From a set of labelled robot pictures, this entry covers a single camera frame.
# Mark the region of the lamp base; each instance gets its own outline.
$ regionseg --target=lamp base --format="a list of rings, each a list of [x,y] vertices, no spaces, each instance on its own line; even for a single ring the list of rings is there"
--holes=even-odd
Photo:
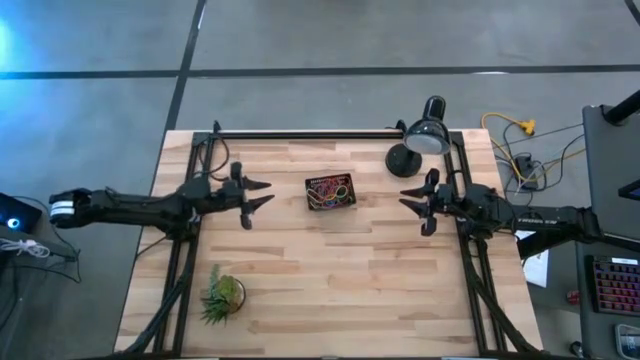
[[[410,177],[420,171],[422,156],[407,149],[403,144],[394,145],[389,149],[385,159],[387,169],[398,177]]]

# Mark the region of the robotic arm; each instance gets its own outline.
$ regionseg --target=robotic arm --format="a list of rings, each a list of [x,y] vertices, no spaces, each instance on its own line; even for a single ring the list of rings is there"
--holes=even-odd
[[[511,205],[495,189],[480,184],[468,186],[464,197],[459,199],[449,184],[440,184],[436,190],[439,177],[440,172],[431,169],[424,186],[401,191],[406,196],[427,198],[424,203],[400,199],[424,219],[423,236],[436,231],[437,219],[433,215],[437,213],[463,220],[465,232],[475,239],[490,239],[500,229],[534,231],[534,235],[518,241],[522,259],[569,240],[593,243],[604,238],[598,218],[590,208]]]
[[[188,233],[189,222],[195,216],[239,208],[240,223],[250,230],[249,216],[274,195],[247,200],[245,190],[270,186],[243,176],[242,165],[235,162],[231,164],[230,178],[225,178],[221,188],[214,192],[208,177],[199,176],[163,197],[120,194],[109,188],[74,189],[52,195],[50,221],[61,229],[95,222],[155,226],[168,237],[179,238]]]

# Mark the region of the yellow power cable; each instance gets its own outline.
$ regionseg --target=yellow power cable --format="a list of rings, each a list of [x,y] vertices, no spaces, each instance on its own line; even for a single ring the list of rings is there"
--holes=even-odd
[[[512,122],[518,126],[520,126],[521,129],[523,129],[525,131],[525,133],[529,136],[532,136],[534,131],[533,128],[535,127],[535,120],[531,119],[528,121],[519,121],[519,120],[515,120],[513,118],[510,118],[506,115],[500,114],[500,113],[495,113],[495,112],[491,112],[491,113],[486,113],[484,115],[482,115],[482,119],[480,120],[480,124],[482,125],[482,128],[485,130],[487,129],[487,118],[490,116],[495,116],[495,117],[499,117],[502,118],[504,120],[507,120],[509,122]],[[544,175],[546,175],[555,165],[557,165],[558,163],[560,163],[562,161],[561,159],[557,159],[554,160],[551,163],[551,166],[547,167],[547,169],[541,174],[538,175],[534,178],[525,178],[524,176],[522,176],[522,174],[520,174],[520,171],[518,171],[518,168],[516,167],[516,164],[513,160],[513,158],[511,157],[511,155],[502,147],[502,145],[500,145],[493,137],[489,136],[489,138],[491,139],[491,142],[498,148],[500,149],[500,151],[502,151],[502,153],[506,156],[507,160],[509,161],[509,163],[511,163],[511,168],[513,169],[513,172],[516,174],[516,176],[518,177],[518,179],[520,181],[523,182],[537,182],[538,180],[542,179],[544,177]],[[582,150],[578,150],[572,154],[566,155],[564,157],[564,160],[569,159],[571,157],[574,157],[582,152],[584,152],[585,149]]]

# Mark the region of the small plant pot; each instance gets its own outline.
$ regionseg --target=small plant pot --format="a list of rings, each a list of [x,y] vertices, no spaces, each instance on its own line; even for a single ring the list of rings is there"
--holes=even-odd
[[[242,305],[244,305],[244,301],[247,299],[247,290],[244,288],[244,284],[241,283],[240,280],[238,280],[238,279],[234,278],[234,280],[236,281],[236,286],[238,287],[238,290],[240,290],[240,291],[239,291],[239,294],[238,294],[238,297],[239,297],[239,299],[238,299],[238,307],[234,311],[232,311],[230,314],[235,314],[238,311],[240,311],[240,309],[242,309]]]

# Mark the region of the succulent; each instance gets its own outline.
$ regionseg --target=succulent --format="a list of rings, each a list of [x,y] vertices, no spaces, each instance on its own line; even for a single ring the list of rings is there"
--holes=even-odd
[[[220,276],[220,266],[214,265],[209,277],[208,297],[202,299],[202,320],[206,320],[206,324],[215,324],[223,319],[226,324],[229,314],[238,310],[242,294],[239,293],[236,282],[232,276]]]

